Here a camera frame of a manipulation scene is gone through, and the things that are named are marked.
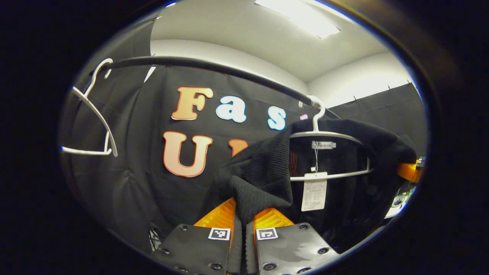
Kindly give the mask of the black backdrop cloth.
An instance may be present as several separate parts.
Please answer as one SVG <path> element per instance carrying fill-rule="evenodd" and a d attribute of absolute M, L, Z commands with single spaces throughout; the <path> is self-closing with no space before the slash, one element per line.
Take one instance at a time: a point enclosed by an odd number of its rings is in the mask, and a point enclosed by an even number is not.
<path fill-rule="evenodd" d="M 189 23 L 156 17 L 120 31 L 84 66 L 75 87 L 84 92 L 90 70 L 106 58 L 185 57 L 213 61 L 267 77 L 325 100 L 341 96 L 339 80 L 314 85 L 350 63 L 380 56 L 367 73 L 342 75 L 358 84 L 360 108 L 371 99 L 390 99 L 371 119 L 363 115 L 320 120 L 355 120 L 393 132 L 417 159 L 426 153 L 426 120 L 414 84 L 397 57 L 366 30 L 342 23 L 321 38 L 294 23 Z M 187 66 L 130 66 L 100 71 L 89 100 L 108 123 L 118 157 L 65 153 L 66 174 L 77 197 L 98 220 L 143 251 L 153 249 L 149 231 L 166 236 L 178 223 L 194 223 L 225 202 L 215 186 L 220 167 L 250 144 L 278 134 L 292 123 L 311 120 L 317 109 L 274 89 L 236 76 Z M 414 103 L 414 111 L 398 106 Z M 99 118 L 71 94 L 61 144 L 81 150 L 104 148 Z"/>

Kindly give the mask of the black knit jacket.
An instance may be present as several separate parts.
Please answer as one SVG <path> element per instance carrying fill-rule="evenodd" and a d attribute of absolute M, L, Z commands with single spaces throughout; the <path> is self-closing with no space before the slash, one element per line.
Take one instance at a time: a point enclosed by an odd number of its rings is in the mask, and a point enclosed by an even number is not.
<path fill-rule="evenodd" d="M 352 136 L 358 142 L 328 136 L 292 139 L 313 129 L 311 120 L 290 124 L 275 136 L 250 144 L 220 167 L 215 186 L 223 199 L 233 197 L 237 214 L 249 223 L 260 211 L 276 208 L 293 223 L 309 223 L 338 253 L 351 249 L 382 223 L 404 180 L 398 165 L 414 163 L 415 150 L 399 136 L 355 120 L 320 120 L 319 129 Z M 364 175 L 330 179 L 323 209 L 301 211 L 304 176 L 340 174 L 366 169 Z"/>

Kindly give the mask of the white paper hang tag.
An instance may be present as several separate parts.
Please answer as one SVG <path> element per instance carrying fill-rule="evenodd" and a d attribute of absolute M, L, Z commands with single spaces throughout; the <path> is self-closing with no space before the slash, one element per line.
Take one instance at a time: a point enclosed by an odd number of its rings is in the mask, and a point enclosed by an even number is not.
<path fill-rule="evenodd" d="M 327 193 L 327 172 L 307 173 L 304 175 L 303 197 L 301 211 L 315 211 L 325 209 L 325 196 Z"/>

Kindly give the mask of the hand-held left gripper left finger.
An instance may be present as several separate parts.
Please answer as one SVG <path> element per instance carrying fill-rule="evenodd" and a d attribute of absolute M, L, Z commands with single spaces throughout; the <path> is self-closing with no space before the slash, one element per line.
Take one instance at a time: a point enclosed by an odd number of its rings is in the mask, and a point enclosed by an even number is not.
<path fill-rule="evenodd" d="M 152 230 L 152 254 L 183 275 L 239 275 L 242 225 L 226 200 L 197 223 L 180 223 L 167 236 Z"/>

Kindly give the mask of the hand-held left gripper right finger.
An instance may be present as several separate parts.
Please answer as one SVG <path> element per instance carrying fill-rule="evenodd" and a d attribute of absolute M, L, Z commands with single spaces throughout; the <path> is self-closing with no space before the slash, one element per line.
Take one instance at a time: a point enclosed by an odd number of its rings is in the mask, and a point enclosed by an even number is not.
<path fill-rule="evenodd" d="M 300 275 L 340 255 L 309 223 L 269 208 L 246 225 L 246 275 Z"/>

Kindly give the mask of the white side table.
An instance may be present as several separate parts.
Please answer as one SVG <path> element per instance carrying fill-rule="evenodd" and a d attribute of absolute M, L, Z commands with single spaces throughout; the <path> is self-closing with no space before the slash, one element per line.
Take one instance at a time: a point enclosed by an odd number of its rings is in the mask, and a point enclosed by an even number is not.
<path fill-rule="evenodd" d="M 407 200 L 402 204 L 402 207 L 399 207 L 399 208 L 392 208 L 392 207 L 390 207 L 389 210 L 388 210 L 388 212 L 387 212 L 387 214 L 386 214 L 386 216 L 384 217 L 384 219 L 393 218 L 396 215 L 400 214 L 402 212 L 402 210 L 404 209 L 404 207 L 407 206 L 407 204 L 408 204 L 408 202 L 410 200 L 410 197 L 414 194 L 416 188 L 417 187 L 413 183 L 409 183 L 407 186 L 399 189 L 399 191 L 397 192 L 396 196 L 398 196 L 398 195 L 405 195 L 405 196 L 407 196 Z"/>

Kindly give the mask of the black clothes rack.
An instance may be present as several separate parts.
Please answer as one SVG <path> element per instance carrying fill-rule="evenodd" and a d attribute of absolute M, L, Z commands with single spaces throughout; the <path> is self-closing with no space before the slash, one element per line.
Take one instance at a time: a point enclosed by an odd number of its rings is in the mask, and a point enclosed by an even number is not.
<path fill-rule="evenodd" d="M 124 68 L 130 66 L 145 66 L 145 65 L 187 66 L 192 68 L 211 70 L 217 73 L 227 74 L 231 76 L 236 76 L 263 85 L 267 88 L 274 89 L 306 105 L 309 105 L 318 110 L 320 109 L 319 100 L 312 100 L 306 95 L 303 95 L 300 92 L 297 92 L 296 90 L 289 88 L 283 84 L 280 84 L 274 80 L 271 80 L 267 77 L 263 77 L 255 73 L 250 73 L 240 68 L 234 68 L 232 66 L 218 64 L 213 61 L 206 61 L 198 58 L 162 57 L 162 56 L 133 57 L 128 59 L 123 59 L 120 61 L 114 61 L 108 65 L 102 65 L 101 70 L 104 71 L 109 69 Z"/>

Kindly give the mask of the white hanger with crossbar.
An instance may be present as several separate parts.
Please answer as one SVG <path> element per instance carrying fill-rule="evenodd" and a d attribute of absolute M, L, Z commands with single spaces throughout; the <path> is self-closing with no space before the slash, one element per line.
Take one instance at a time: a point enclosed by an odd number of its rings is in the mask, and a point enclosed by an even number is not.
<path fill-rule="evenodd" d="M 104 65 L 109 65 L 113 63 L 112 58 L 106 58 L 101 63 L 99 63 L 98 66 L 96 66 L 96 69 L 94 70 L 93 74 L 91 75 L 91 80 L 90 84 L 87 87 L 87 89 L 84 92 L 81 92 L 80 89 L 78 89 L 75 86 L 71 87 L 71 91 L 77 96 L 80 101 L 82 101 L 100 120 L 100 122 L 103 124 L 105 128 L 105 141 L 104 141 L 104 150 L 103 151 L 88 151 L 88 150 L 79 150 L 79 149 L 73 149 L 73 148 L 68 148 L 65 146 L 61 147 L 62 152 L 66 152 L 69 154 L 75 154 L 75 155 L 113 155 L 115 158 L 118 157 L 118 150 L 117 150 L 117 145 L 115 143 L 115 139 L 113 137 L 112 131 L 106 122 L 105 118 L 103 115 L 100 113 L 100 111 L 96 108 L 96 106 L 93 105 L 93 103 L 89 100 L 89 94 L 91 93 L 97 79 L 97 75 L 101 68 Z"/>
<path fill-rule="evenodd" d="M 311 148 L 313 150 L 330 150 L 330 149 L 335 149 L 335 143 L 332 141 L 320 141 L 318 138 L 334 138 L 334 139 L 343 139 L 343 140 L 348 140 L 354 143 L 357 143 L 361 146 L 363 146 L 363 143 L 346 134 L 341 134 L 341 133 L 336 133 L 336 132 L 325 132 L 325 131 L 320 131 L 319 130 L 319 119 L 322 118 L 325 115 L 325 105 L 324 103 L 316 96 L 308 95 L 307 96 L 310 100 L 311 103 L 314 107 L 319 108 L 319 112 L 312 118 L 312 125 L 313 125 L 313 130 L 308 131 L 308 132 L 296 132 L 293 133 L 290 138 L 295 139 L 295 138 L 311 138 Z M 341 179 L 341 178 L 347 178 L 350 176 L 360 176 L 364 174 L 368 174 L 372 172 L 373 169 L 370 167 L 370 159 L 366 159 L 366 169 L 365 170 L 360 170 L 360 171 L 353 171 L 353 172 L 347 172 L 347 173 L 339 173 L 339 174 L 320 174 L 316 168 L 316 170 L 313 172 L 312 176 L 292 176 L 290 178 L 290 181 L 292 182 L 299 182 L 299 181 L 316 181 L 316 180 L 329 180 L 329 179 Z"/>

